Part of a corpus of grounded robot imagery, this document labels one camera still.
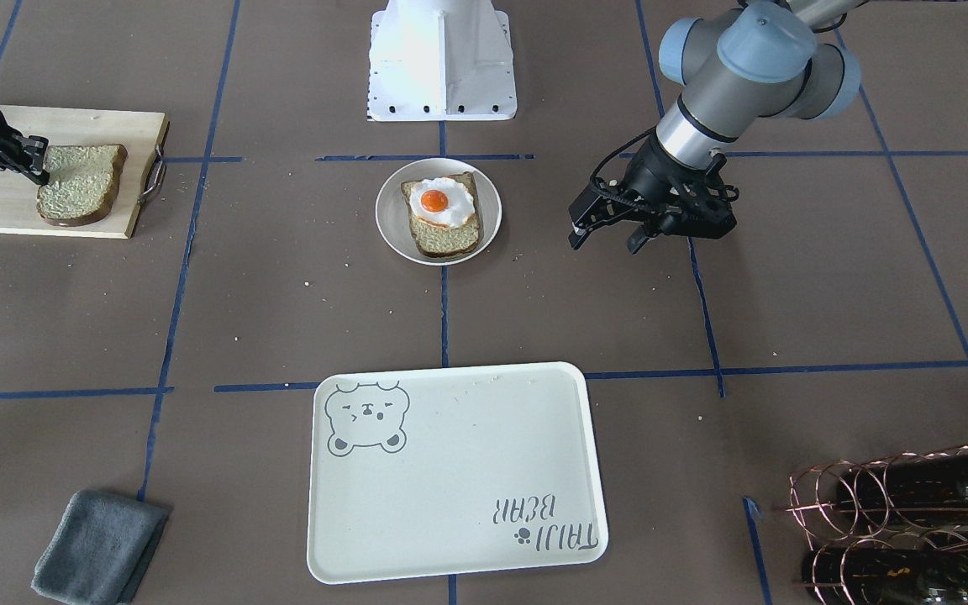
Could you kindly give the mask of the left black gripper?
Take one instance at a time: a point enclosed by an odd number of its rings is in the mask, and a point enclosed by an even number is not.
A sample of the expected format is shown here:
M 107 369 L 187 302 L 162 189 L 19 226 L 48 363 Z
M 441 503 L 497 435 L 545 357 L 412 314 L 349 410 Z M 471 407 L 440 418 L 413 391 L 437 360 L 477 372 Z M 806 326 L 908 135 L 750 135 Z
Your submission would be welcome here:
M 608 182 L 602 168 L 634 143 L 643 141 L 621 180 Z M 658 236 L 721 239 L 737 226 L 733 202 L 737 187 L 723 182 L 729 158 L 711 150 L 706 169 L 688 168 L 669 157 L 655 131 L 646 130 L 612 150 L 592 170 L 589 184 L 570 203 L 569 245 L 579 250 L 589 234 L 623 221 L 637 223 L 626 248 L 631 255 Z

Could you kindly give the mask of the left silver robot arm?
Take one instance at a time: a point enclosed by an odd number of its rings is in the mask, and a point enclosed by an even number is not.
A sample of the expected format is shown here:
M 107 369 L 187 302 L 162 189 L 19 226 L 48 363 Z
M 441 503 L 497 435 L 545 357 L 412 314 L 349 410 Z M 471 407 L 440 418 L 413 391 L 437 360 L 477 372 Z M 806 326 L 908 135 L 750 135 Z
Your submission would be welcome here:
M 714 19 L 683 18 L 665 32 L 660 71 L 682 87 L 660 122 L 637 135 L 623 177 L 594 171 L 570 204 L 569 244 L 635 223 L 638 252 L 658 236 L 721 239 L 736 227 L 739 191 L 723 182 L 730 148 L 760 118 L 817 120 L 847 108 L 860 88 L 856 57 L 818 35 L 857 1 L 741 1 Z

